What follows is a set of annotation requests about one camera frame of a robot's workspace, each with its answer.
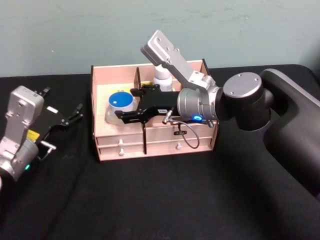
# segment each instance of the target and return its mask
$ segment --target black tablecloth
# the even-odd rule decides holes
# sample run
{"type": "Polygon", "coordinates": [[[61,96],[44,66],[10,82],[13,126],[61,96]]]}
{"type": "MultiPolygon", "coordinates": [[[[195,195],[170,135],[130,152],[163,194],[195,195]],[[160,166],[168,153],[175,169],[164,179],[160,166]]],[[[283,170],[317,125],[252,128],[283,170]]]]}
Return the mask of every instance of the black tablecloth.
{"type": "MultiPolygon", "coordinates": [[[[320,99],[318,80],[299,65],[276,68],[320,99]]],[[[211,69],[219,86],[243,71],[211,69]]],[[[265,150],[264,130],[221,122],[213,152],[99,163],[92,142],[90,75],[0,78],[0,133],[9,92],[51,87],[46,103],[85,119],[48,141],[58,148],[0,193],[0,239],[320,239],[320,203],[265,150]]]]}

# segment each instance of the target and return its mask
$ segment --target wooden compartment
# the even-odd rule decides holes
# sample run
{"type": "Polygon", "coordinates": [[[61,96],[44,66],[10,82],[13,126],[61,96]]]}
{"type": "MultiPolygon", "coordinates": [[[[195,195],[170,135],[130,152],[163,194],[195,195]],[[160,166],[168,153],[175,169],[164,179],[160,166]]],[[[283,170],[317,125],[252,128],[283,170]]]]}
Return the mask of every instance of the wooden compartment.
{"type": "MultiPolygon", "coordinates": [[[[204,60],[188,61],[188,63],[194,70],[209,74],[204,60]]],[[[100,161],[213,150],[218,131],[217,122],[213,122],[214,128],[198,123],[191,124],[200,137],[200,146],[193,149],[185,143],[182,136],[174,135],[174,132],[178,131],[177,124],[162,124],[164,116],[156,116],[145,125],[130,123],[117,126],[105,121],[111,94],[139,88],[139,80],[141,84],[152,84],[154,76],[155,67],[151,63],[92,66],[92,134],[100,161]]],[[[173,76],[172,78],[174,90],[180,91],[181,84],[173,76]]],[[[197,143],[196,136],[189,128],[181,125],[181,130],[187,131],[184,136],[191,145],[197,143]]]]}

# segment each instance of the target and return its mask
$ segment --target white container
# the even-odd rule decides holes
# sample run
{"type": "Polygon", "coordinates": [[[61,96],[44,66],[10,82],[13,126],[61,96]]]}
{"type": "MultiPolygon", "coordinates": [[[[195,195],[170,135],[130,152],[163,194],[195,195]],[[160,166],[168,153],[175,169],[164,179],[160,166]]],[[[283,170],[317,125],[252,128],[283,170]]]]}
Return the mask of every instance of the white container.
{"type": "Polygon", "coordinates": [[[161,65],[155,67],[153,84],[159,84],[161,92],[172,92],[172,76],[168,69],[161,65]]]}
{"type": "Polygon", "coordinates": [[[137,101],[126,91],[118,91],[109,97],[109,106],[105,112],[105,121],[109,124],[126,126],[124,122],[115,115],[115,111],[131,112],[137,109],[137,101]]]}

